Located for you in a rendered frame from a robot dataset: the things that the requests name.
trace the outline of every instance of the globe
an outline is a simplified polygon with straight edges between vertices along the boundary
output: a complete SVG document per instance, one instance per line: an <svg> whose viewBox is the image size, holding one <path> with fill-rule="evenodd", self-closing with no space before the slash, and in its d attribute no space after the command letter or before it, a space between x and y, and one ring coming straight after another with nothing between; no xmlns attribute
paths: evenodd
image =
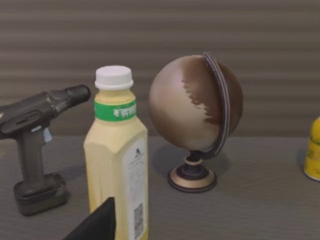
<svg viewBox="0 0 320 240"><path fill-rule="evenodd" d="M202 55L178 58L155 77L149 92L149 113L158 133L187 150L206 150L221 128L221 101L215 76ZM227 84L232 134L243 112L243 92L237 77L218 62Z"/></svg>

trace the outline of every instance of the bottle neck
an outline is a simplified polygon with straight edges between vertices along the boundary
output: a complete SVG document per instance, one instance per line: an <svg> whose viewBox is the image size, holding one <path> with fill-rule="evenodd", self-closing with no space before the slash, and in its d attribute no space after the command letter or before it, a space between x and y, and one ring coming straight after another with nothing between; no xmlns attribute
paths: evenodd
<svg viewBox="0 0 320 240"><path fill-rule="evenodd" d="M99 90L94 99L95 117L107 122L122 122L136 116L136 97L130 89Z"/></svg>

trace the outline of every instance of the globe stand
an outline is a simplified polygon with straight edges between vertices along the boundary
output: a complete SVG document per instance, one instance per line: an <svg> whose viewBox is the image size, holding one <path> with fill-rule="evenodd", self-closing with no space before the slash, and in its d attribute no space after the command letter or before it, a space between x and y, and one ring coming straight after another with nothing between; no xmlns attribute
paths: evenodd
<svg viewBox="0 0 320 240"><path fill-rule="evenodd" d="M230 97L225 77L212 55L205 51L203 58L212 75L217 81L221 102L221 129L217 140L209 151L190 151L190 155L184 159L185 164L174 168L168 174L169 184L182 192L201 193L212 189L217 184L217 176L202 165L203 160L215 157L221 151L230 128Z"/></svg>
<svg viewBox="0 0 320 240"><path fill-rule="evenodd" d="M201 193L212 189L217 184L216 175L202 165L203 160L184 159L185 164L174 168L168 175L169 184L182 192Z"/></svg>

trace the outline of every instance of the brown striped background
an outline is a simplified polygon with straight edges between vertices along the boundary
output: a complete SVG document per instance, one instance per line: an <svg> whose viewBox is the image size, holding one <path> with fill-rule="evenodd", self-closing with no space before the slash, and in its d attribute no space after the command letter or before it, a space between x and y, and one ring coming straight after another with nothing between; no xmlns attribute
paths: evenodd
<svg viewBox="0 0 320 240"><path fill-rule="evenodd" d="M95 70L132 68L138 113L158 71L211 53L244 92L236 136L307 136L320 115L320 0L0 0L0 104L77 84L95 93ZM83 135L92 101L52 122Z"/></svg>

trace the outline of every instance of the drill handle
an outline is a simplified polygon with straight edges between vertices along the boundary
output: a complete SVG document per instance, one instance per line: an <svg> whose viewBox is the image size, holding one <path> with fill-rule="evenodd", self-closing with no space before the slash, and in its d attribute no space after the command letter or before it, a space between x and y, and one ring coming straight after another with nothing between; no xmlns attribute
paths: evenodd
<svg viewBox="0 0 320 240"><path fill-rule="evenodd" d="M23 177L21 194L33 195L46 188L41 148L46 144L49 134L47 125L40 125L24 131L16 137L19 163Z"/></svg>

